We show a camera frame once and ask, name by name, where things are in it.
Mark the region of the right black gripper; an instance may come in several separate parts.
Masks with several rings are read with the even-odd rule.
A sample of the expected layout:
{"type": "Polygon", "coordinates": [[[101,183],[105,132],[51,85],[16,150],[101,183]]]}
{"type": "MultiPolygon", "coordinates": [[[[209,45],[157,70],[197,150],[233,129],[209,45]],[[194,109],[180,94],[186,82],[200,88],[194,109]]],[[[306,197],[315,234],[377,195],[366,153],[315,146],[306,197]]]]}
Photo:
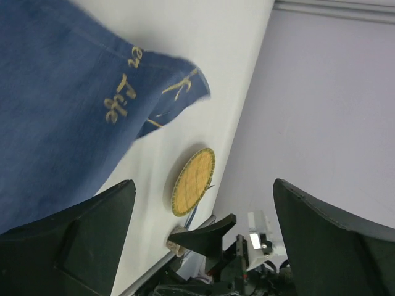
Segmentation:
{"type": "MultiPolygon", "coordinates": [[[[203,256],[221,256],[223,236],[236,224],[236,215],[193,231],[173,234],[170,240],[203,256]]],[[[187,280],[172,276],[160,281],[152,295],[296,295],[288,261],[278,269],[264,255],[264,262],[248,270],[247,240],[241,235],[223,252],[222,259],[207,273],[205,283],[196,277],[187,280]]]]}

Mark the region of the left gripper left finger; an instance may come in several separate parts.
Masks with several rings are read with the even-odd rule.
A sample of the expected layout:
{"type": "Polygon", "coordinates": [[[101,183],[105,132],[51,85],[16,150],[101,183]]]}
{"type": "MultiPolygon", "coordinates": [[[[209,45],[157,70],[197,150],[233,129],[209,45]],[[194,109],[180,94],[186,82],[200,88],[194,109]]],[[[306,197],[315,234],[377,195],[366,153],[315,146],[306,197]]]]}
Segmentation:
{"type": "Polygon", "coordinates": [[[124,180],[1,234],[1,295],[110,295],[135,195],[124,180]]]}

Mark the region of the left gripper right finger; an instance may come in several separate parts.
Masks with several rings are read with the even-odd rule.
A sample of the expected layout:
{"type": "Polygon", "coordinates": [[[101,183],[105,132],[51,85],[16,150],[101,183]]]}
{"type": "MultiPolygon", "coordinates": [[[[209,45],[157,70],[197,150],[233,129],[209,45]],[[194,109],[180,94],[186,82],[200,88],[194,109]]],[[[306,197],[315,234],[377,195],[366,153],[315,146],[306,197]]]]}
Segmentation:
{"type": "Polygon", "coordinates": [[[394,295],[394,229],[276,179],[273,199],[298,295],[394,295]]]}

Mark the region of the blue placemat cloth gold pattern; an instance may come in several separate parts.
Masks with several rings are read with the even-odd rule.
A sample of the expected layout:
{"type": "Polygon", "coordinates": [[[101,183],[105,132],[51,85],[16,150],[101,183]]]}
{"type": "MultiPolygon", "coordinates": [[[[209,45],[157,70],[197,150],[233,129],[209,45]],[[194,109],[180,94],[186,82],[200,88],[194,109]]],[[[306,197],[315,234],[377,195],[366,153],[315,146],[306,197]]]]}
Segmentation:
{"type": "Polygon", "coordinates": [[[208,96],[69,1],[1,2],[1,231],[91,198],[132,143],[208,96]]]}

